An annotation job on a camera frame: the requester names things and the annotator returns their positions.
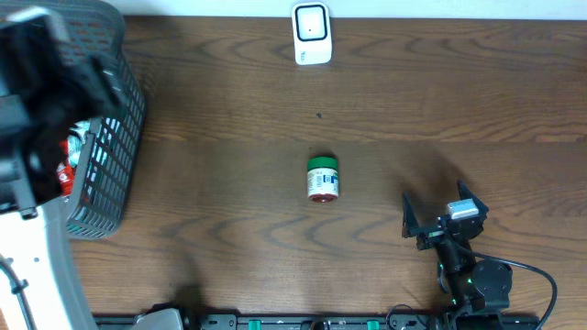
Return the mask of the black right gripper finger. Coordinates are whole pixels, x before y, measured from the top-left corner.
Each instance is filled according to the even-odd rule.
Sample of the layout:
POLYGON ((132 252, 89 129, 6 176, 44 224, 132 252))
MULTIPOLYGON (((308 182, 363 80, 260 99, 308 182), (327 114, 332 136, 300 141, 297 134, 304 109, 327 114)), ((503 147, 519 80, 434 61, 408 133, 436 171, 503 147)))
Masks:
POLYGON ((472 199, 480 214, 486 215, 489 212, 489 208, 474 193, 471 192, 463 180, 457 181, 457 187, 461 200, 472 199))
POLYGON ((415 217, 415 213, 409 199, 409 196, 404 193, 402 195, 403 202, 403 224, 402 224, 402 237, 409 238, 418 235, 419 225, 415 217))

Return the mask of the green-lid white jar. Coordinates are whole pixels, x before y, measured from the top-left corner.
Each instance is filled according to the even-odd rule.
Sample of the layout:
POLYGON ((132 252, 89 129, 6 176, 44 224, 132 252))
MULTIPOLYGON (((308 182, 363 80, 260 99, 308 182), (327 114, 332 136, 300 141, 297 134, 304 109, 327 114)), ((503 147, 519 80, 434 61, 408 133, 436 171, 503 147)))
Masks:
POLYGON ((339 197, 338 160, 315 157, 307 162, 307 198, 315 203, 330 203, 339 197))

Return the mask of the red snack packet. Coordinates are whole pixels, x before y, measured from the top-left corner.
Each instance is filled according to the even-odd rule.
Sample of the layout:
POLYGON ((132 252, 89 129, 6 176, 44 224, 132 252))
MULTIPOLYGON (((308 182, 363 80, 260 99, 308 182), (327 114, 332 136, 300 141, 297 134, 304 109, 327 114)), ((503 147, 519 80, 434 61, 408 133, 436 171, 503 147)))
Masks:
POLYGON ((64 161, 61 162, 57 168, 58 179, 61 184, 62 196, 69 196, 72 193, 75 173, 69 161, 69 144, 66 140, 60 143, 60 147, 65 154, 64 161))

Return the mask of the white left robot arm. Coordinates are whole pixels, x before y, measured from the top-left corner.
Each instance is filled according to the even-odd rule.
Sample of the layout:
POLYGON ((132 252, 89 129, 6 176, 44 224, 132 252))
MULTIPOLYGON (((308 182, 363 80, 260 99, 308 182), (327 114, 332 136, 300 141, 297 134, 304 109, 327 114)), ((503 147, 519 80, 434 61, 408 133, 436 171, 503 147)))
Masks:
POLYGON ((103 1, 1 4, 1 312, 11 329, 181 329, 174 307, 91 313, 74 238, 120 226, 146 101, 103 1))

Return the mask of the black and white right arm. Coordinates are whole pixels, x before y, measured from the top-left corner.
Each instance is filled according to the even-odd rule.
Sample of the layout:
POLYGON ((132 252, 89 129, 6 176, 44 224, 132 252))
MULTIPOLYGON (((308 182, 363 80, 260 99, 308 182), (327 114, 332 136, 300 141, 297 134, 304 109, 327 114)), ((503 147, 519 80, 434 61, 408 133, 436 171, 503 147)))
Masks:
POLYGON ((459 199, 433 225, 420 226, 409 197, 403 195, 404 238, 414 237, 419 250, 437 253, 437 280, 453 306, 431 316, 427 329, 489 329, 504 327, 501 311, 509 306, 513 271, 502 261, 476 257, 470 241, 483 231, 489 208, 462 182, 459 199))

